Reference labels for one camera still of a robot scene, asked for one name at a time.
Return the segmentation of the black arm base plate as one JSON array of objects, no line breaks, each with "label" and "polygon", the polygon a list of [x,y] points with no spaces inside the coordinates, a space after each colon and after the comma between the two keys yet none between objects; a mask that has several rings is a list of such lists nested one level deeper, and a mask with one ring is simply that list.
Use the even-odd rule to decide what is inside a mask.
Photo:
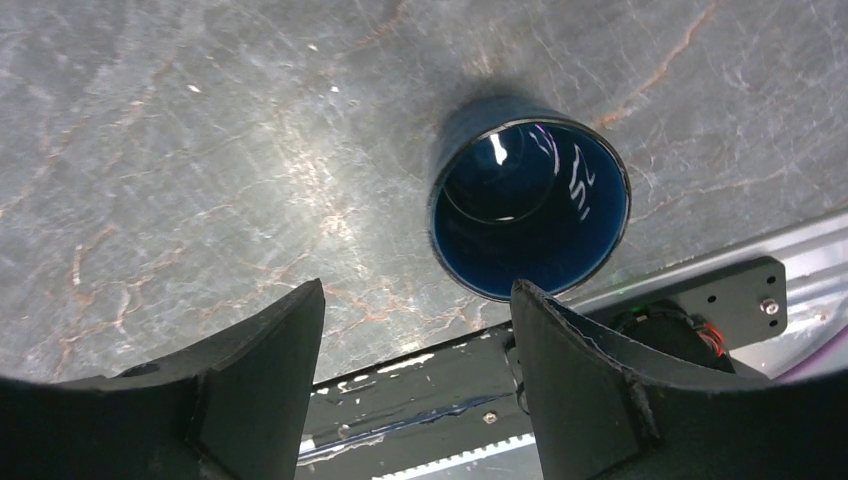
[{"label": "black arm base plate", "polygon": [[[374,479],[533,433],[510,323],[317,385],[299,479]],[[537,479],[536,445],[415,479]]]}]

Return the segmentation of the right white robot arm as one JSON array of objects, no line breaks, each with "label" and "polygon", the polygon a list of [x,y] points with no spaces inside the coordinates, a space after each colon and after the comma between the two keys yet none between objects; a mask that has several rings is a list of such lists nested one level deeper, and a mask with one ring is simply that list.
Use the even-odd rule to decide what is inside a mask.
[{"label": "right white robot arm", "polygon": [[516,284],[512,320],[313,384],[309,281],[112,377],[1,382],[5,479],[377,479],[531,438],[547,479],[843,479],[847,376],[779,383],[670,303],[582,315]]}]

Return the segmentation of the dark blue mug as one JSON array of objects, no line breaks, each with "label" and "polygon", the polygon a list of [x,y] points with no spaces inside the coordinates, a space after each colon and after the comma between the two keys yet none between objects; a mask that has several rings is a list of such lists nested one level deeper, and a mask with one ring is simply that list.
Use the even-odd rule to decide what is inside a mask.
[{"label": "dark blue mug", "polygon": [[505,302],[527,280],[556,295],[586,283],[623,240],[625,163],[586,124],[538,101],[470,101],[442,124],[430,163],[427,230],[457,284]]}]

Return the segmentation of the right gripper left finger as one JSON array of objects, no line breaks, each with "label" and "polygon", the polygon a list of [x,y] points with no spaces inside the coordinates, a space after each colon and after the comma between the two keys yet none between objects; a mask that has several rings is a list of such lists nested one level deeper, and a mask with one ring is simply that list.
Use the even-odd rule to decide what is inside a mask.
[{"label": "right gripper left finger", "polygon": [[114,377],[1,381],[5,479],[290,479],[324,327],[310,280]]}]

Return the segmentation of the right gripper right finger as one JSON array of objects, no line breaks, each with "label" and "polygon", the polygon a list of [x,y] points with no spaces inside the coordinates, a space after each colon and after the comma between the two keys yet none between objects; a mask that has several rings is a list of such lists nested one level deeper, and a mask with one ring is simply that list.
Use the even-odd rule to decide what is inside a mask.
[{"label": "right gripper right finger", "polygon": [[778,383],[657,351],[513,284],[547,479],[843,479],[847,375]]}]

